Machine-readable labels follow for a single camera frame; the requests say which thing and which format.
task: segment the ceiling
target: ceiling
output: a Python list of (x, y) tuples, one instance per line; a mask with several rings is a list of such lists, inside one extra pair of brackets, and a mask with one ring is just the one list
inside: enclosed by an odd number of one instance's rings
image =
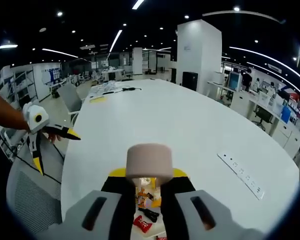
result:
[[(280, 64), (253, 53), (229, 48), (232, 46), (262, 53), (300, 73), (300, 62), (297, 67), (296, 61), (292, 59), (298, 56), (300, 48), (300, 5), (296, 1), (294, 5), (285, 5), (278, 0), (145, 0), (137, 10), (132, 10), (135, 2), (108, 0), (83, 1), (78, 4), (65, 0), (27, 0), (8, 4), (1, 1), (0, 45), (10, 41), (11, 44), (18, 44), (18, 47), (0, 49), (0, 69), (12, 64), (21, 66), (30, 62), (42, 63), (42, 60), (63, 62), (75, 59), (42, 51), (42, 48), (80, 58), (88, 57), (91, 51), (107, 54), (118, 30), (123, 32), (112, 52), (131, 51), (133, 47), (172, 47), (171, 53), (176, 56), (177, 25), (203, 19), (222, 32), (222, 52), (227, 57), (246, 66), (247, 61), (262, 67), (267, 67), (265, 63), (272, 64), (282, 69), (281, 75), (300, 89), (300, 78)], [(234, 6), (272, 16), (281, 23), (247, 14), (202, 16), (204, 13), (232, 10)], [(63, 13), (61, 17), (57, 16), (59, 11)], [(39, 32), (41, 28), (46, 28), (46, 31)], [(95, 48), (80, 49), (90, 44), (95, 45)]]

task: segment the red snack package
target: red snack package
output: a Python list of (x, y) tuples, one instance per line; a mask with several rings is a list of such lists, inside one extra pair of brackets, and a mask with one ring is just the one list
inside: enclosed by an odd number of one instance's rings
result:
[(138, 228), (141, 229), (142, 232), (148, 232), (149, 228), (152, 226), (152, 223), (147, 223), (142, 220), (142, 216), (138, 216), (134, 221), (133, 225), (136, 225)]

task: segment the person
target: person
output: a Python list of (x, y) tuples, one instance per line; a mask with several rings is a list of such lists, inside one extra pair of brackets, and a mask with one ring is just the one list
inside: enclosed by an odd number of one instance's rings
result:
[(251, 69), (248, 68), (242, 73), (242, 86), (245, 91), (249, 92), (249, 88), (252, 82)]
[[(14, 109), (0, 96), (0, 126), (4, 128), (26, 130), (29, 131), (29, 126), (24, 119), (21, 111)], [(60, 141), (60, 136), (49, 134), (48, 139), (54, 143), (56, 138)]]
[(259, 89), (260, 89), (260, 80), (259, 80), (259, 78), (257, 78), (253, 84), (253, 90), (255, 92), (259, 92)]
[(270, 83), (270, 86), (268, 87), (268, 93), (267, 94), (270, 96), (271, 99), (276, 94), (276, 88), (275, 88), (275, 84), (274, 84), (273, 81)]

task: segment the human arm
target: human arm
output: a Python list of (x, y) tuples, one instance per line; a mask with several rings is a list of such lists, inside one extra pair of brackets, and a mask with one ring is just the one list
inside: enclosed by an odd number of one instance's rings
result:
[[(0, 126), (10, 129), (17, 130), (26, 130), (30, 131), (27, 122), (25, 121), (24, 115), (21, 111), (14, 109), (9, 103), (7, 103), (0, 96)], [(57, 139), (60, 141), (60, 136), (56, 136), (55, 134), (50, 134), (48, 139), (54, 143)]]

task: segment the power strip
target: power strip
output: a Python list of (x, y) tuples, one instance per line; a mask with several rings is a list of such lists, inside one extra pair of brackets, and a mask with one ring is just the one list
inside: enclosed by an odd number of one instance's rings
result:
[(244, 184), (251, 190), (257, 199), (261, 200), (264, 197), (265, 191), (263, 188), (256, 182), (256, 180), (248, 173), (247, 169), (245, 169), (235, 157), (225, 152), (218, 153), (217, 155), (231, 168), (232, 171), (234, 171), (234, 173), (244, 182)]

